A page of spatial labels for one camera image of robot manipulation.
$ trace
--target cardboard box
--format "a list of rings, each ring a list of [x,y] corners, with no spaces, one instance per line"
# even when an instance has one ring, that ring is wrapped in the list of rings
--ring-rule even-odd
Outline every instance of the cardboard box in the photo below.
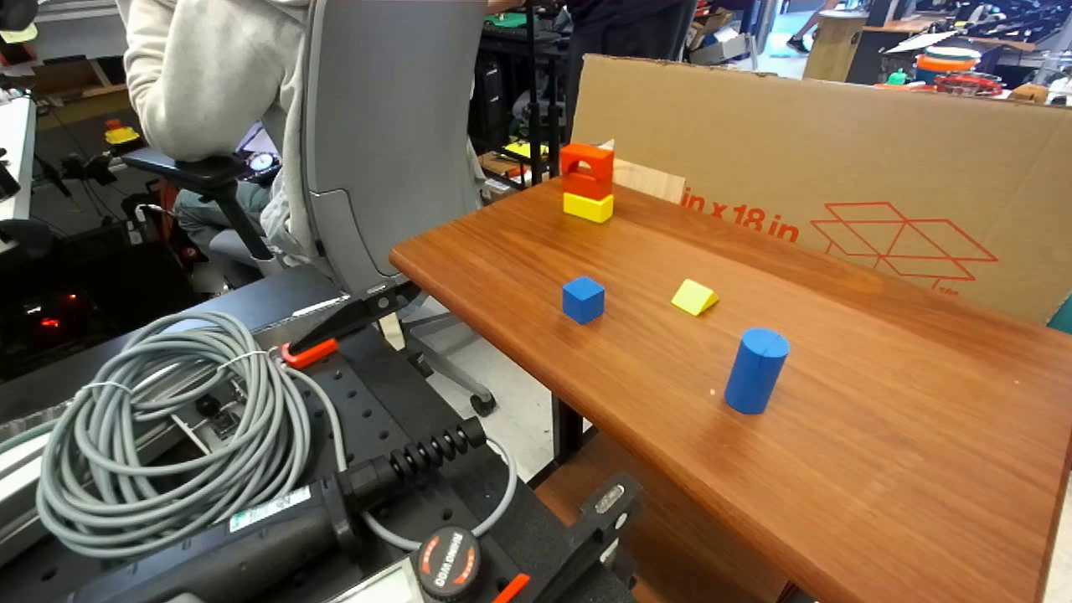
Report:
[[[1010,317],[1072,293],[1072,109],[588,57],[573,136],[681,175],[645,180],[697,218]]]

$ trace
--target yellow block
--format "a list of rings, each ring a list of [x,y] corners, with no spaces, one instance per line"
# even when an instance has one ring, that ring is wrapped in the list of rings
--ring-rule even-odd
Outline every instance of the yellow block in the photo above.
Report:
[[[103,131],[103,141],[109,141],[111,146],[130,143],[130,141],[138,141],[138,131],[133,131],[133,127],[111,127],[111,131]]]
[[[695,278],[685,278],[672,301],[686,316],[703,316],[717,304],[717,293]]]
[[[605,223],[612,218],[612,193],[606,196],[563,193],[563,210],[582,220]]]

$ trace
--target chair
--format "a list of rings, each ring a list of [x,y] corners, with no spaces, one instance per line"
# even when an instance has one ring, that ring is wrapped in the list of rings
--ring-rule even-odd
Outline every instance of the chair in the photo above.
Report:
[[[480,207],[471,90],[484,0],[312,0],[303,97],[303,191],[333,275],[372,297],[406,284],[392,243]],[[409,336],[424,366],[492,392]]]

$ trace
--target gray cable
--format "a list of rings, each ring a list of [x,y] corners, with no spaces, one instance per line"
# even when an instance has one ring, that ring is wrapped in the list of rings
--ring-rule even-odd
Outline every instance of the gray cable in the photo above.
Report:
[[[0,442],[0,456],[9,453],[9,450],[18,450],[18,444],[24,444],[24,442],[32,442],[32,439],[39,439],[39,435],[43,435],[46,430],[53,430],[53,425],[52,425],[52,421],[40,421],[40,425],[28,430],[28,432],[18,432],[18,435],[4,439],[4,442]]]
[[[176,382],[176,373],[204,373],[204,366],[207,380],[188,380],[177,392],[161,395],[147,386],[161,373]],[[244,399],[223,450],[170,466],[138,458],[138,430],[165,421],[223,382]],[[330,413],[336,462],[344,466],[341,425],[324,390],[266,356],[244,325],[228,316],[151,323],[57,420],[40,456],[40,523],[81,557],[129,558],[293,494],[312,450],[299,382]]]
[[[505,516],[505,508],[510,508],[510,502],[513,502],[513,495],[515,495],[515,466],[510,462],[510,456],[505,456],[505,450],[496,442],[496,439],[487,439],[490,442],[490,450],[504,458],[504,466],[505,466],[505,488],[504,488],[504,499],[499,499],[499,506],[484,520],[484,523],[477,523],[477,529],[473,529],[473,537],[480,538],[480,537],[487,537],[504,516]],[[365,523],[369,523],[369,529],[384,538],[384,544],[388,544],[388,546],[397,546],[397,548],[420,548],[424,544],[417,544],[417,538],[406,538],[406,537],[398,537],[398,531],[392,531],[388,526],[384,526],[372,514],[363,514],[365,516]]]

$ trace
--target wooden tabletop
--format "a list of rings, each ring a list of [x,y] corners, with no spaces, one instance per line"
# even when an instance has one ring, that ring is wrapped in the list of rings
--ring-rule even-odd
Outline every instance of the wooden tabletop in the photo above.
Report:
[[[542,185],[392,262],[807,594],[1039,600],[1069,466],[1072,339],[623,186],[605,229],[568,218]],[[576,275],[606,288],[595,325],[560,309]],[[720,304],[676,313],[685,278]],[[791,339],[755,420],[720,401],[750,325]]]

